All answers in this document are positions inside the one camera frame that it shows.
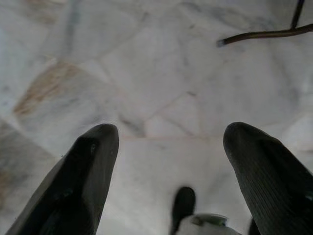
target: dark metal bar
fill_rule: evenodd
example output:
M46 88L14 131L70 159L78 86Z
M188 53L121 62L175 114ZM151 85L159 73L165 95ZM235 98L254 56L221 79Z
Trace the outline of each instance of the dark metal bar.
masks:
M298 27L299 18L303 9L305 0L298 0L296 10L294 12L292 22L291 22L291 29L287 30L278 30L278 31L261 31L261 32L250 32L250 33L243 33L233 37L225 38L222 40L217 41L217 46L222 47L224 45L247 40L247 39L254 39L254 38L281 38L281 37L290 37L295 36L303 33L308 33L313 31L313 23L305 25L303 27Z
M263 31L263 32L252 32L252 33L243 33L233 37L229 37L226 39L219 40L217 45L219 47L242 41L247 39L254 39L254 38L280 38L280 37L290 37L294 35L299 35L303 33L308 33L313 31L313 23L308 24L303 27L295 28L295 29L288 29L288 30L280 30L280 31Z
M298 26L298 22L299 22L299 18L302 12L302 8L303 8L303 4L304 4L305 0L299 0L297 7L294 11L294 15L292 18L292 22L291 22L291 29L295 29Z

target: white marble tile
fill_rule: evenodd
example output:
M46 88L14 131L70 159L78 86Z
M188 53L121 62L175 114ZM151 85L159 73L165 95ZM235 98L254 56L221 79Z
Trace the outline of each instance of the white marble tile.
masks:
M201 129L221 135L235 121L255 126L284 121L296 110L298 95L270 48L254 43L199 84Z
M143 11L134 4L69 1L44 43L42 53L82 63L131 37L144 19Z
M0 122L0 233L5 234L57 159Z
M186 93L146 121L147 136L197 136L200 134L198 113L194 96Z
M62 7L49 0L0 0L0 28L37 52Z
M88 60L84 63L79 64L78 67L86 71L90 75L94 76L95 78L98 78L102 82L112 83L107 73L105 73L105 71L103 70L100 62L98 62L97 60Z
M206 41L182 7L152 18L137 35L102 58L112 79L145 118L212 73L232 56L228 51L237 53L218 49L217 33Z
M143 122L115 86L65 63L40 74L14 114L26 135L56 156L99 123L116 124L121 136L145 135Z
M53 58L35 56L21 42L0 28L0 117L7 116L42 70L53 65Z
M220 184L228 184L220 195L243 201L234 193L238 185L228 183L234 177L221 139L122 140L106 206L119 215L124 226L138 229L139 234L166 234L173 197L180 186L192 186L197 193L197 211L210 212L203 208L219 201L210 196ZM243 209L230 201L228 205L229 212L237 209L237 217L250 219L244 217L244 205ZM247 221L234 220L236 228L247 225Z

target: black shoe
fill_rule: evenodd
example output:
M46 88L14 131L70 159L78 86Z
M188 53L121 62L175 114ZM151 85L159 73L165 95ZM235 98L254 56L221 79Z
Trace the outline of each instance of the black shoe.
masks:
M172 225L170 235L174 235L179 228L180 222L194 213L196 195L192 188L181 187L176 193L172 209Z

